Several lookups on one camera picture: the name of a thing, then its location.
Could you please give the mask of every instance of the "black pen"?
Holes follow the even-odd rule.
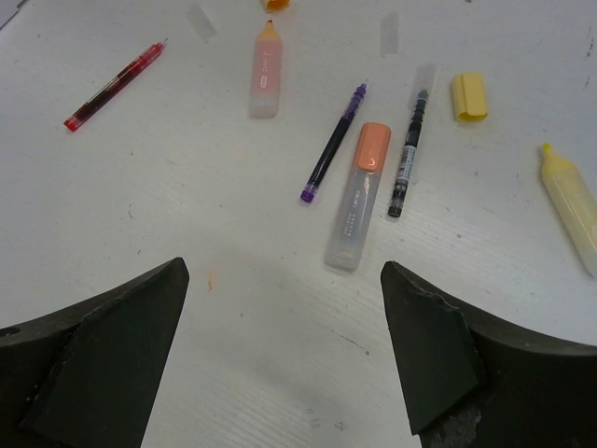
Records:
[[[425,63],[417,70],[415,86],[413,89],[414,101],[411,101],[411,103],[414,102],[414,110],[412,112],[412,119],[410,120],[409,131],[407,132],[406,143],[402,150],[402,158],[398,165],[398,174],[396,175],[396,182],[394,184],[392,202],[388,209],[388,215],[390,217],[400,217],[400,215],[402,215],[404,200],[407,197],[407,191],[409,189],[414,155],[417,152],[417,146],[419,145],[419,138],[421,137],[421,130],[423,128],[425,108],[429,103],[429,95],[434,84],[436,71],[437,65],[435,63]]]
[[[344,111],[344,115],[342,115],[340,121],[338,121],[338,125],[336,126],[334,133],[329,138],[324,152],[315,165],[315,169],[313,170],[311,177],[309,177],[307,185],[303,189],[302,193],[300,193],[300,199],[303,202],[311,203],[315,197],[321,181],[324,180],[327,168],[329,168],[329,164],[334,159],[334,156],[336,155],[336,152],[338,151],[338,148],[344,139],[344,135],[346,135],[348,128],[350,128],[351,123],[353,122],[356,112],[358,112],[358,108],[365,99],[366,93],[367,82],[364,82],[354,92],[348,107],[346,107],[346,110]]]

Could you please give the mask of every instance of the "purple pen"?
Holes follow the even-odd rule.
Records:
[[[329,138],[326,148],[319,158],[319,162],[317,162],[315,165],[315,169],[313,170],[311,177],[309,177],[309,182],[307,182],[305,189],[300,194],[300,199],[305,203],[311,203],[315,197],[321,181],[324,180],[327,168],[329,168],[329,164],[334,159],[334,156],[336,155],[336,152],[342,143],[344,135],[346,135],[348,128],[350,128],[351,123],[353,122],[356,112],[358,112],[361,103],[363,103],[363,100],[365,99],[366,93],[367,82],[364,82],[354,92],[353,98],[351,98],[348,107],[346,107],[346,110],[344,111],[344,115],[342,115],[340,118],[334,133]]]

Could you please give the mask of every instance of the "red pen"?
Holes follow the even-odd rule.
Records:
[[[80,128],[85,121],[93,117],[93,115],[104,107],[108,101],[114,98],[119,91],[128,86],[133,79],[138,77],[141,72],[158,59],[163,52],[167,41],[168,39],[146,49],[141,56],[127,65],[127,67],[118,73],[114,79],[108,82],[103,89],[98,91],[93,98],[81,106],[72,117],[65,121],[64,126],[72,132]]]

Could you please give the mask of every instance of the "yellow cap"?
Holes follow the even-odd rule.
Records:
[[[456,75],[451,84],[451,93],[454,115],[458,121],[483,121],[487,118],[487,101],[481,73]]]
[[[290,0],[261,0],[268,12],[276,12],[290,5]]]

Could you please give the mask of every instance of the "clear plastic cap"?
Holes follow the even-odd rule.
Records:
[[[424,63],[419,65],[417,68],[417,74],[414,78],[414,85],[412,86],[412,93],[409,99],[409,109],[412,109],[417,105],[417,99],[423,91],[427,91],[427,97],[425,98],[429,102],[431,91],[436,83],[437,64],[436,63]]]

